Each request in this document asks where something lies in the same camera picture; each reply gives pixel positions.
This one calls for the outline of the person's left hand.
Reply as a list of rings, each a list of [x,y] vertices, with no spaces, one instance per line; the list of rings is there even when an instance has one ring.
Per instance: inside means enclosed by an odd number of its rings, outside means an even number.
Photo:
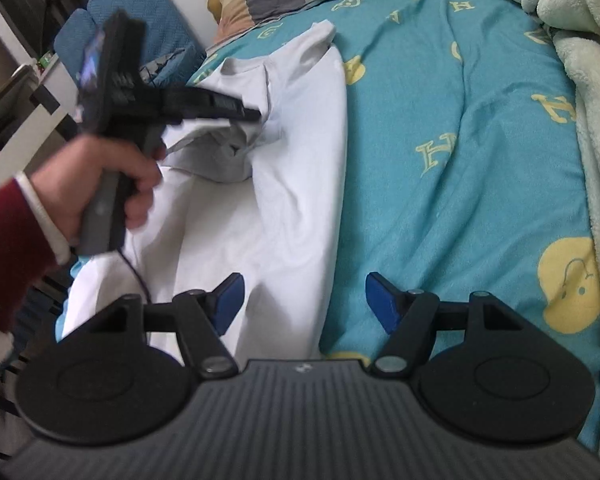
[[[124,203],[125,225],[135,230],[146,223],[154,204],[155,188],[162,181],[158,162],[165,154],[162,143],[145,155],[129,141],[81,134],[36,170],[30,182],[50,220],[66,240],[75,242],[83,211],[102,174],[122,172],[136,186],[136,193]]]

